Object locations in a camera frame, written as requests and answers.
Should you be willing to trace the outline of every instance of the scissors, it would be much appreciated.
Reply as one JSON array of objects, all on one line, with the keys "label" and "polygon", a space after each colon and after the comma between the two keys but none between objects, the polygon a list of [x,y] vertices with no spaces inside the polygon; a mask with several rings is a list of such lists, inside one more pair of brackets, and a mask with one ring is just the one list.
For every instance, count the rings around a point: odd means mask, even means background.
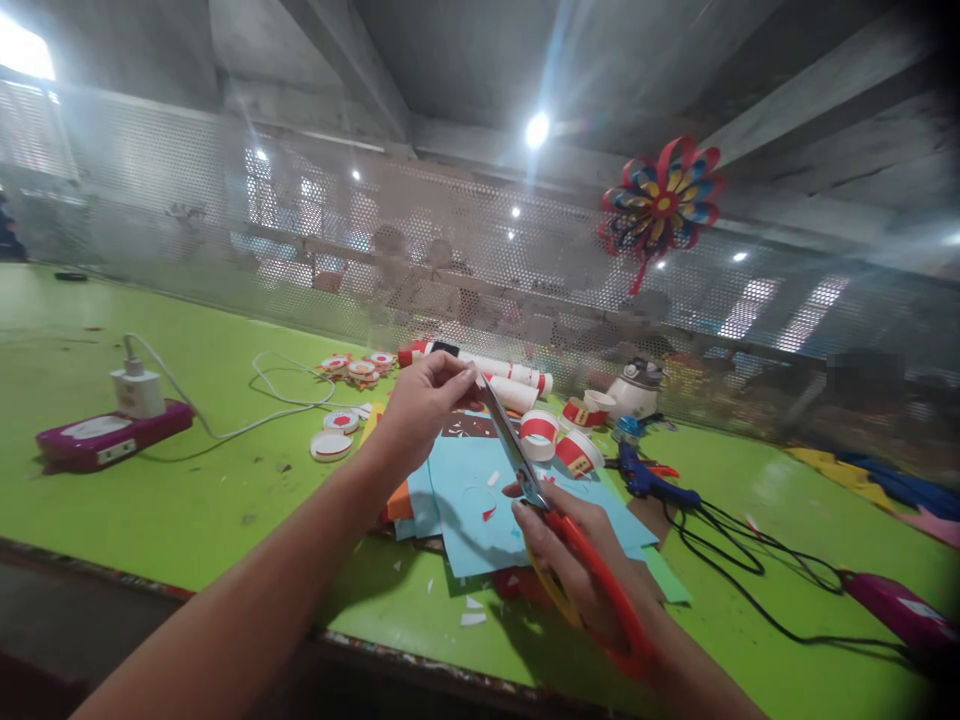
[{"label": "scissors", "polygon": [[[500,404],[497,393],[490,387],[490,384],[482,374],[478,373],[478,377],[481,378],[483,384],[484,400],[487,408],[490,410],[490,417],[494,425],[496,425],[500,437],[503,438],[506,443],[510,460],[516,469],[517,482],[523,491],[524,500],[527,505],[531,506],[543,517],[547,523],[547,527],[556,533],[561,542],[573,548],[577,555],[587,564],[590,572],[613,602],[613,606],[617,612],[617,618],[620,620],[620,624],[623,626],[627,640],[630,643],[630,649],[624,653],[611,646],[603,636],[598,635],[592,630],[590,634],[607,652],[607,655],[621,672],[638,680],[646,679],[652,664],[653,649],[647,640],[646,631],[637,619],[636,614],[634,614],[633,606],[630,604],[627,594],[623,591],[623,588],[620,587],[616,576],[614,576],[610,568],[607,567],[600,553],[597,552],[593,543],[590,542],[583,530],[580,529],[580,526],[577,525],[573,518],[561,515],[558,510],[550,507],[550,503],[548,503],[546,498],[540,493],[540,483],[537,480],[533,464],[530,462],[530,458],[520,444],[520,439],[517,437],[516,431],[513,429],[513,424],[503,409],[503,405]],[[567,598],[566,593],[563,591],[554,574],[541,570],[539,563],[530,550],[530,545],[526,542],[526,538],[524,538],[524,544],[526,544],[527,547],[527,555],[530,556],[530,563],[533,565],[537,577],[540,578],[540,583],[553,601],[553,604],[557,606],[560,614],[563,615],[571,625],[582,628],[584,625],[580,611],[577,610],[573,602]]]}]

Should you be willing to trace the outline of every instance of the light blue paper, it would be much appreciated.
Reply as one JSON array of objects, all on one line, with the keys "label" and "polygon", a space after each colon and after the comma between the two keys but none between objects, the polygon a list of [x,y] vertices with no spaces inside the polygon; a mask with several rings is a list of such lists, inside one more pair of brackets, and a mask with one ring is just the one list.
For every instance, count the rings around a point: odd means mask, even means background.
[{"label": "light blue paper", "polygon": [[433,499],[433,483],[430,482],[429,461],[407,478],[410,491],[410,506],[413,508],[413,524],[418,538],[440,534],[440,512]]},{"label": "light blue paper", "polygon": [[[514,481],[514,470],[499,438],[440,437],[429,465],[454,577],[530,564],[510,498],[502,493]],[[599,480],[573,480],[560,463],[545,470],[565,490],[603,507],[627,555],[645,559],[642,546],[656,543],[656,537]],[[495,472],[499,476],[491,487],[487,483]],[[483,513],[494,504],[496,511],[484,522]]]},{"label": "light blue paper", "polygon": [[393,531],[397,534],[397,542],[407,540],[417,534],[417,526],[409,518],[401,518],[393,521]]}]

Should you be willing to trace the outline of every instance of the metal mesh fence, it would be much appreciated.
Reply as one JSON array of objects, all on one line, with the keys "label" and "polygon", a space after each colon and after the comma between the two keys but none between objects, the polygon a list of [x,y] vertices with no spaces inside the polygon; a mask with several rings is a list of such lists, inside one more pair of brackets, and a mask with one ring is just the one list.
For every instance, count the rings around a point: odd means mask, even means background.
[{"label": "metal mesh fence", "polygon": [[[0,183],[37,259],[371,348],[439,337],[552,372],[561,393],[603,389],[640,354],[665,366],[674,419],[817,435],[958,482],[954,287],[710,230],[628,298],[637,263],[603,250],[599,211],[279,128],[55,92],[0,82]],[[883,353],[899,371],[876,369]],[[838,387],[845,358],[867,369]]]}]

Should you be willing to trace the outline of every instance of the white cable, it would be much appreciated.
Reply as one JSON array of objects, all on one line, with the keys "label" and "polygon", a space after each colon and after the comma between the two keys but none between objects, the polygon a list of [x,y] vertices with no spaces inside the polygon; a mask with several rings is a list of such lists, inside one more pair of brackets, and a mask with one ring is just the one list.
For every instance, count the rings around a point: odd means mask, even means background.
[{"label": "white cable", "polygon": [[[123,344],[126,346],[126,349],[127,349],[127,359],[132,360],[136,358],[136,355],[133,352],[133,345],[130,342],[131,340],[136,340],[138,343],[140,343],[143,346],[144,350],[147,351],[150,357],[153,358],[154,362],[156,362],[157,365],[160,367],[160,370],[166,376],[167,380],[170,381],[170,384],[173,385],[174,390],[177,391],[180,397],[183,398],[183,401],[193,409],[194,413],[196,413],[197,419],[200,421],[200,424],[203,425],[203,429],[207,431],[207,434],[210,435],[210,437],[215,438],[217,440],[226,440],[228,438],[236,437],[237,435],[245,433],[248,430],[253,430],[253,428],[259,427],[264,423],[268,423],[271,420],[275,420],[278,417],[283,417],[284,415],[293,415],[294,413],[303,412],[304,410],[310,410],[315,407],[321,407],[322,405],[331,405],[333,407],[344,407],[344,408],[358,407],[357,405],[343,405],[341,403],[330,402],[330,398],[333,397],[333,393],[336,390],[336,385],[333,384],[333,380],[321,375],[316,370],[308,368],[306,365],[301,365],[296,360],[291,360],[285,355],[281,355],[280,353],[273,352],[272,350],[266,350],[260,353],[259,355],[257,355],[253,359],[253,369],[256,370],[257,375],[259,375],[260,378],[266,383],[267,387],[270,388],[270,393],[271,395],[273,395],[273,397],[275,397],[277,400],[280,400],[281,402],[290,403],[291,405],[300,405],[302,407],[298,407],[293,410],[280,410],[278,412],[275,412],[273,415],[269,415],[263,418],[262,420],[258,420],[257,422],[251,425],[247,425],[247,427],[245,428],[241,428],[240,430],[235,430],[232,433],[218,435],[210,427],[210,423],[207,422],[207,419],[203,416],[203,413],[200,412],[200,408],[196,406],[193,400],[191,400],[187,395],[187,393],[184,392],[183,388],[180,387],[180,383],[177,382],[177,379],[173,376],[173,373],[170,372],[170,368],[168,368],[166,363],[163,362],[163,359],[157,354],[157,352],[152,347],[150,347],[150,343],[148,343],[146,340],[144,340],[142,337],[140,337],[136,333],[125,333],[123,336]],[[261,370],[260,366],[257,364],[260,361],[260,358],[262,358],[264,355],[276,355],[277,357],[282,358],[283,360],[286,360],[291,365],[296,365],[298,368],[300,368],[304,372],[310,373],[314,377],[317,377],[321,380],[326,380],[328,383],[330,383],[330,392],[327,393],[327,396],[323,400],[305,401],[305,400],[293,400],[291,398],[283,397],[280,393],[277,392],[276,388],[273,387],[273,383],[271,383],[270,380],[267,379],[266,374],[264,374],[263,370]]]}]

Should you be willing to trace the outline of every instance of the paper flower decoration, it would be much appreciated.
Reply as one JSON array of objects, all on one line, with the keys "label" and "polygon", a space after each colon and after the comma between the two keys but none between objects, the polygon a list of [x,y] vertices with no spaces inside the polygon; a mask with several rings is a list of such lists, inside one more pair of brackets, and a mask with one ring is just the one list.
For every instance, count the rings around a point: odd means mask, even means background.
[{"label": "paper flower decoration", "polygon": [[[671,162],[679,150],[680,159]],[[600,226],[611,255],[636,248],[640,272],[630,288],[636,295],[647,264],[671,249],[688,249],[700,239],[700,225],[713,225],[720,211],[712,202],[723,189],[723,179],[710,173],[720,160],[720,150],[697,152],[690,136],[668,144],[656,165],[634,158],[623,167],[623,185],[603,196],[603,207],[617,213]]]}]

